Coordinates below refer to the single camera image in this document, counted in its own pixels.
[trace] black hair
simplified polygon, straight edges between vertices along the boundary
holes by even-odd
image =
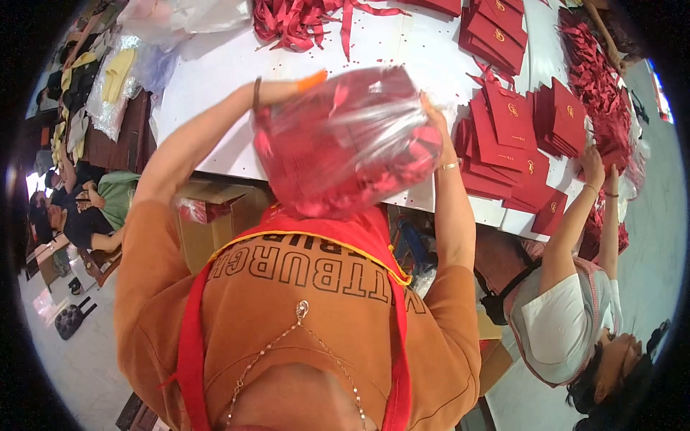
[[[60,52],[60,64],[64,64],[65,61],[67,61],[67,57],[70,56],[72,49],[77,46],[77,41],[69,41],[65,45],[64,48],[62,48],[62,51]]]
[[[629,411],[650,382],[652,362],[648,353],[642,355],[640,362],[624,379],[622,385],[597,404],[594,401],[594,376],[601,365],[603,351],[600,341],[594,346],[594,356],[587,367],[567,386],[566,403],[578,412],[588,415],[573,426],[573,431],[611,430],[617,425],[622,425],[622,413]]]
[[[55,175],[54,169],[49,169],[46,172],[46,188],[52,188],[52,176]]]
[[[41,206],[36,207],[37,194],[38,192],[35,192],[29,199],[29,222],[36,230],[37,242],[39,244],[47,244],[54,239],[52,226],[50,225],[50,217],[48,216],[46,206],[41,203]]]

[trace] hand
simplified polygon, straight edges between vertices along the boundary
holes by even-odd
[[[328,77],[326,70],[320,70],[310,77],[299,81],[262,81],[259,87],[259,105],[273,105],[283,102],[292,96],[307,91],[309,88],[323,82]],[[254,83],[249,84],[254,98]]]
[[[106,200],[92,188],[88,189],[88,198],[94,207],[101,209],[106,207]]]
[[[594,187],[595,190],[600,190],[606,178],[604,171],[604,164],[602,163],[601,154],[595,146],[591,146],[584,151],[580,157],[580,163],[584,170],[584,177],[587,183]]]
[[[431,104],[428,97],[426,97],[425,92],[420,92],[420,101],[422,102],[422,107],[426,112],[426,115],[431,120],[431,123],[438,128],[438,130],[443,133],[448,133],[448,123],[446,122],[446,117],[441,111],[439,111],[434,105]]]
[[[608,54],[611,65],[616,69],[620,69],[620,55],[618,54],[618,49],[612,43],[609,44]]]
[[[615,166],[615,163],[611,165],[609,177],[606,178],[604,183],[604,191],[614,196],[618,194],[618,168]]]
[[[72,67],[72,64],[77,60],[77,50],[72,50],[72,54],[65,60],[62,70],[67,70]]]

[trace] green cloth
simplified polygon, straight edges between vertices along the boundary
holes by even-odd
[[[115,230],[119,230],[125,224],[140,176],[118,170],[105,174],[98,183],[98,194],[106,200],[106,207],[101,209],[101,212]]]

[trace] white table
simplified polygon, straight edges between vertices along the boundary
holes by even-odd
[[[524,0],[526,19],[523,28],[529,34],[522,72],[515,78],[515,88],[525,91],[538,87],[539,80],[551,81],[552,70],[562,72],[558,79],[567,83],[560,37],[553,29],[552,18],[556,8],[550,10],[539,0]],[[176,128],[195,115],[219,102],[242,84],[257,76],[267,79],[297,79],[326,68],[337,75],[355,68],[382,65],[404,65],[415,85],[430,94],[436,104],[446,111],[465,117],[467,105],[479,89],[467,73],[479,76],[480,69],[472,56],[460,50],[457,38],[460,18],[405,3],[388,1],[373,4],[376,8],[401,8],[411,17],[396,15],[375,17],[355,10],[351,34],[351,62],[342,52],[340,24],[324,26],[324,50],[314,47],[308,52],[296,53],[285,49],[257,50],[260,41],[252,28],[239,32],[198,34],[179,47],[180,59],[166,88],[161,105],[154,109],[157,143],[161,143]],[[544,47],[543,36],[549,48]],[[448,118],[453,124],[456,118]],[[197,167],[202,172],[231,175],[250,179],[266,179],[252,145],[253,131],[249,114],[242,117],[221,140],[213,152]],[[579,192],[571,186],[565,161],[551,158],[548,184],[558,186],[569,195],[569,202]],[[433,178],[405,190],[385,202],[425,211],[434,211]],[[478,223],[500,227],[507,232],[530,236],[529,226],[533,214],[506,211],[501,201],[471,197],[471,205]]]

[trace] white fabric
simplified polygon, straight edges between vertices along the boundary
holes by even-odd
[[[75,150],[77,144],[84,139],[88,129],[88,116],[86,115],[86,108],[82,107],[72,118],[70,123],[70,136],[67,140],[67,152]]]
[[[614,331],[614,308],[620,311],[618,282],[611,280],[611,303],[603,312],[603,327]],[[566,277],[522,307],[534,358],[547,364],[561,363],[587,337],[582,287],[577,274]]]

